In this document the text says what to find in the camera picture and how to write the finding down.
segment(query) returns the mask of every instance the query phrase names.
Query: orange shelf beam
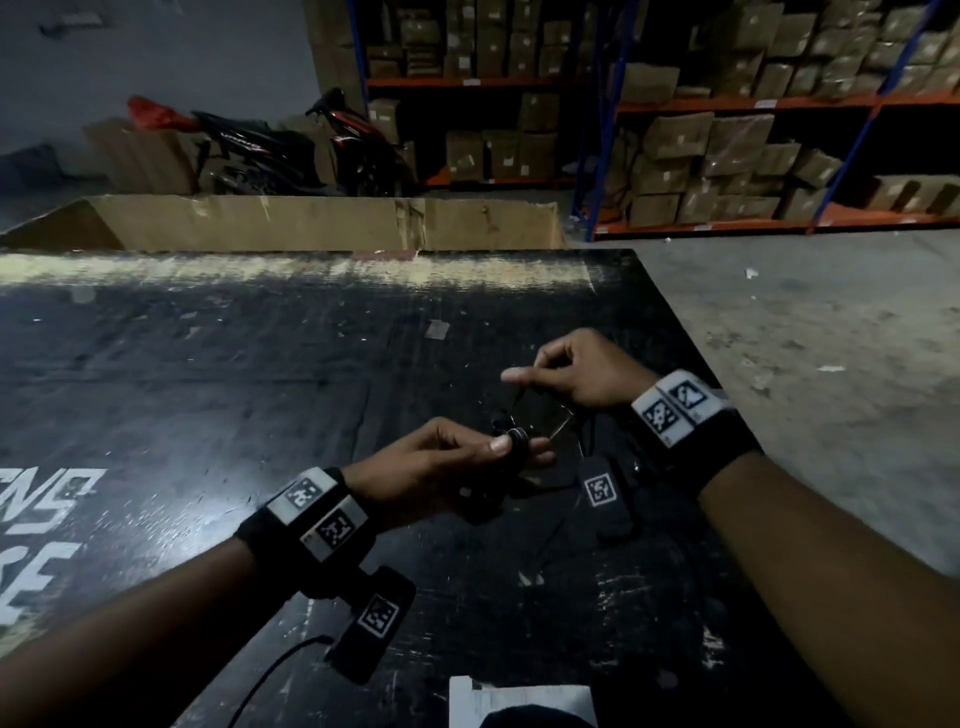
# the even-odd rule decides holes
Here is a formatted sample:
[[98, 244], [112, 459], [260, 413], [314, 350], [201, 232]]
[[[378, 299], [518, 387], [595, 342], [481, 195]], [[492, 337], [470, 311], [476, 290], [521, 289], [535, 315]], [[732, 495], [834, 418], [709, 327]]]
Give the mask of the orange shelf beam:
[[450, 170], [444, 167], [433, 177], [427, 178], [424, 184], [427, 187], [450, 187], [452, 184], [484, 184], [491, 187], [510, 186], [514, 184], [532, 184], [538, 186], [574, 184], [573, 177], [503, 177], [497, 180], [478, 180], [469, 182], [452, 182]]
[[960, 96], [948, 93], [922, 96], [890, 95], [851, 96], [847, 99], [818, 99], [812, 96], [797, 96], [785, 99], [750, 99], [739, 96], [721, 96], [715, 99], [673, 99], [665, 104], [620, 104], [618, 114], [650, 113], [652, 111], [745, 111], [770, 109], [849, 109], [892, 106], [958, 105]]
[[[904, 214], [881, 210], [865, 210], [830, 203], [820, 221], [819, 229], [827, 228], [885, 228], [898, 225], [960, 225], [958, 218], [937, 217], [926, 214]], [[652, 228], [630, 228], [622, 220], [598, 225], [596, 237], [625, 234], [670, 234], [677, 232], [722, 232], [722, 231], [804, 231], [809, 223], [787, 220], [730, 220], [704, 223], [704, 225], [668, 225]]]
[[481, 88], [501, 88], [513, 86], [517, 88], [530, 87], [561, 87], [564, 85], [575, 85], [585, 83], [583, 81], [570, 80], [568, 78], [497, 78], [497, 79], [444, 79], [444, 78], [426, 78], [426, 79], [367, 79], [368, 88], [471, 88], [480, 86]]

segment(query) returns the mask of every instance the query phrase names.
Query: large open cardboard box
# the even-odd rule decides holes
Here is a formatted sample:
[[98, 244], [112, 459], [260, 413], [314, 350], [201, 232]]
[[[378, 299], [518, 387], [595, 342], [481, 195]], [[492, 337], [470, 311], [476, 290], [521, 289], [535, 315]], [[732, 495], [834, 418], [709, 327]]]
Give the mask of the large open cardboard box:
[[562, 248], [556, 205], [513, 200], [104, 195], [0, 234], [0, 250], [143, 253]]

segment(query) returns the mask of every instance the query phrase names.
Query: black and red motorcycle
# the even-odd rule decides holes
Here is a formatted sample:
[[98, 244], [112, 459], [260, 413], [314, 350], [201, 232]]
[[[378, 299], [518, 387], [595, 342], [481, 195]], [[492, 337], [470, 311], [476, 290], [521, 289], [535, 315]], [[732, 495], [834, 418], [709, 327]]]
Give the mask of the black and red motorcycle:
[[[226, 159], [213, 172], [214, 192], [237, 195], [328, 197], [413, 197], [413, 171], [367, 119], [347, 108], [344, 93], [333, 88], [306, 112], [322, 114], [333, 129], [337, 183], [323, 184], [314, 165], [314, 143], [304, 134], [270, 129], [262, 122], [235, 121], [194, 111], [208, 140], [197, 157], [199, 181], [207, 162]], [[220, 154], [211, 156], [212, 142]]]

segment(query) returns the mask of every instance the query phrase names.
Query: hand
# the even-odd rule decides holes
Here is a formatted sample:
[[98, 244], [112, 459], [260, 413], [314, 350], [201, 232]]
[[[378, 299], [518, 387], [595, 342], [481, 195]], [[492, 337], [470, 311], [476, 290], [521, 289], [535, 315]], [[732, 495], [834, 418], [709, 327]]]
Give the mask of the hand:
[[532, 367], [508, 369], [500, 378], [524, 387], [553, 390], [591, 409], [629, 404], [658, 380], [657, 375], [592, 328], [578, 328], [543, 345]]
[[[442, 417], [343, 468], [344, 480], [373, 509], [385, 529], [455, 510], [462, 485], [502, 460], [513, 447], [507, 435], [493, 438]], [[545, 437], [530, 441], [531, 467], [556, 462]]]

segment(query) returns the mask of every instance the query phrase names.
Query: gray floor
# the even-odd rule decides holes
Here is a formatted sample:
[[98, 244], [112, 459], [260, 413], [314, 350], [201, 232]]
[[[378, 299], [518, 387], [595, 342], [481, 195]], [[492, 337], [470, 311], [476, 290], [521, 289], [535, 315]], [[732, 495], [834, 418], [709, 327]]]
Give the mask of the gray floor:
[[[0, 230], [76, 194], [0, 199]], [[960, 231], [610, 247], [636, 249], [771, 455], [960, 577]]]

